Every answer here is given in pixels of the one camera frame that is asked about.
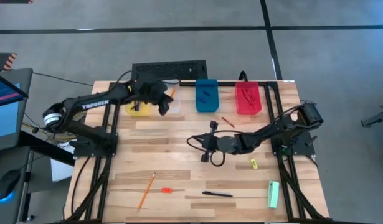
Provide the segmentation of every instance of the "blue light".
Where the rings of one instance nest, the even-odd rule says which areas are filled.
[[[14,196],[14,191],[12,191],[7,197],[5,197],[4,199],[0,199],[0,202],[1,203],[6,203],[8,201],[10,201]]]

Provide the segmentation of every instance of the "gray floor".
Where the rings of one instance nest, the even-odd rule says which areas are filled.
[[[273,26],[383,24],[383,0],[267,0]],[[262,26],[259,1],[35,0],[0,5],[1,29],[177,26]],[[274,31],[284,79],[315,101],[324,125],[314,133],[319,174],[336,220],[383,223],[383,126],[360,120],[383,105],[383,30]],[[274,79],[265,31],[0,35],[0,52],[16,52],[14,68],[93,83],[114,80],[132,63],[207,60],[210,78]],[[41,113],[87,86],[32,80],[27,114]],[[33,197],[35,223],[61,216],[67,185]]]

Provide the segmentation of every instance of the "wooden table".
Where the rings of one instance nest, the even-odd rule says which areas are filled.
[[[93,93],[106,91],[108,81],[95,82]],[[283,109],[300,104],[295,82],[278,81]],[[151,116],[132,117],[121,108],[117,133],[120,143],[112,160],[103,222],[262,222],[287,220],[283,192],[280,188],[278,206],[267,208],[268,181],[280,181],[277,160],[272,154],[270,141],[265,141],[251,154],[227,155],[222,167],[200,162],[201,152],[186,144],[193,134],[210,131],[209,123],[219,123],[218,130],[234,129],[256,131],[267,125],[268,116],[265,93],[260,87],[262,110],[256,116],[240,116],[235,108],[235,88],[219,87],[220,107],[216,113],[199,114],[195,107],[194,87],[181,87],[175,98],[181,97],[178,114],[160,116],[153,108]],[[277,111],[274,94],[273,109]],[[99,126],[104,107],[87,112],[86,124]],[[232,128],[221,117],[235,125]],[[300,188],[317,211],[328,216],[317,168],[305,156],[294,156]],[[219,163],[221,154],[214,156]],[[253,170],[250,160],[255,159],[258,169]],[[90,188],[94,158],[90,159],[75,194],[77,208]],[[70,215],[70,204],[75,179],[85,162],[78,159],[70,184],[65,216]],[[156,178],[137,212],[138,204],[153,174]],[[173,193],[161,193],[162,187],[171,187]],[[228,192],[234,197],[223,198],[202,195],[203,190]],[[95,197],[92,218],[97,214]],[[295,195],[290,189],[294,216],[298,216]]]

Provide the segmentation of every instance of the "monitor screen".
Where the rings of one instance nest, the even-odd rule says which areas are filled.
[[[27,97],[26,93],[0,76],[0,106],[21,101]]]

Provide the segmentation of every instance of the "yellow highlighter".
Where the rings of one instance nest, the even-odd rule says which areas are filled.
[[[255,159],[251,159],[252,167],[253,169],[258,169],[258,164],[256,163]]]

